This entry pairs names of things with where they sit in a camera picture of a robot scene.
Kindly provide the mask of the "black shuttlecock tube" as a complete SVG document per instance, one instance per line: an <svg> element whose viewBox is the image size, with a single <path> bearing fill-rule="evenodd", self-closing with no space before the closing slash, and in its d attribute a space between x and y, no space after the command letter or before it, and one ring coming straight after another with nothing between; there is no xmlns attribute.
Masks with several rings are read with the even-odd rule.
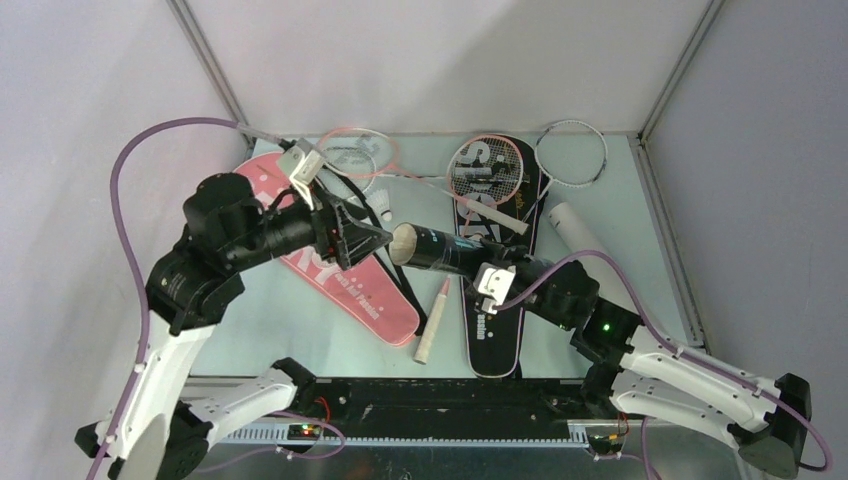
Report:
<svg viewBox="0 0 848 480"><path fill-rule="evenodd" d="M490 246L504 247L486 239L465 238L411 223L399 224L392 234L388 247L394 265L465 278Z"/></svg>

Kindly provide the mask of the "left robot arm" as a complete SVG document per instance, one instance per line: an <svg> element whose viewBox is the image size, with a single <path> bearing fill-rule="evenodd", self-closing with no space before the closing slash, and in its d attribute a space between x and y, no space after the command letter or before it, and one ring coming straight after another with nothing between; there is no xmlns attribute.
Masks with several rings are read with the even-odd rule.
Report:
<svg viewBox="0 0 848 480"><path fill-rule="evenodd" d="M143 290L140 359L111 418L80 428L76 444L111 479L183 479L232 432L282 411L304 416L315 376L297 361L212 397L181 393L203 345L245 286L244 271L306 247L348 270L386 247L391 234L328 192L316 207L295 199L265 208L249 180L223 173L201 182L183 206L186 224Z"/></svg>

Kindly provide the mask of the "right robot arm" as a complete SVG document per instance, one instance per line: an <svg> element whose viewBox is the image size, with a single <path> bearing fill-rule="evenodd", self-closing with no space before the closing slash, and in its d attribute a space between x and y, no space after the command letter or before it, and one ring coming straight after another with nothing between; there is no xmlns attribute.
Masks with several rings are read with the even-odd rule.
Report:
<svg viewBox="0 0 848 480"><path fill-rule="evenodd" d="M630 309L603 296L586 257L625 278L597 250L551 262L483 240L461 241L458 271L473 280L483 311L520 306L571 332L572 346L591 363L581 387L591 416L663 420L720 441L773 477L797 478L811 427L808 383L748 373L677 341L653 323L631 285Z"/></svg>

